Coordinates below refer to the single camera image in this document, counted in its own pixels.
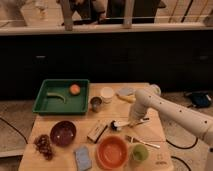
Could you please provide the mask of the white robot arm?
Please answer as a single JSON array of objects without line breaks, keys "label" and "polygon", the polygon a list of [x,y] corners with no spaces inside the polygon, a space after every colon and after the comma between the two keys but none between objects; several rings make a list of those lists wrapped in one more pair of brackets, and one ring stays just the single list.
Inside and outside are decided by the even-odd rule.
[{"label": "white robot arm", "polygon": [[156,84],[135,91],[129,119],[135,121],[144,118],[149,108],[169,117],[209,146],[213,146],[213,117],[162,98],[161,89]]}]

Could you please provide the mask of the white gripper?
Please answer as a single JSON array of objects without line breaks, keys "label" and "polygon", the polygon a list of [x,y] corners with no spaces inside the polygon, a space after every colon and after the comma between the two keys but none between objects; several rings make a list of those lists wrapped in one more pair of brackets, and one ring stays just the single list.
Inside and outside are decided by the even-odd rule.
[{"label": "white gripper", "polygon": [[143,123],[143,118],[146,116],[147,110],[148,108],[145,105],[135,101],[129,110],[129,120],[131,121],[129,126],[134,127],[137,124]]}]

